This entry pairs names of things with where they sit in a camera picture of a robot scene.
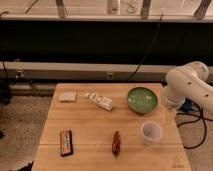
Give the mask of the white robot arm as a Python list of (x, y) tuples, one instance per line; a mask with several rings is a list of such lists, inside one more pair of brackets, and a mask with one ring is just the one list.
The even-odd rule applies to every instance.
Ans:
[(206, 83), (208, 67), (199, 61), (175, 67), (166, 74), (162, 101), (168, 109), (180, 108), (188, 98), (213, 114), (213, 86)]

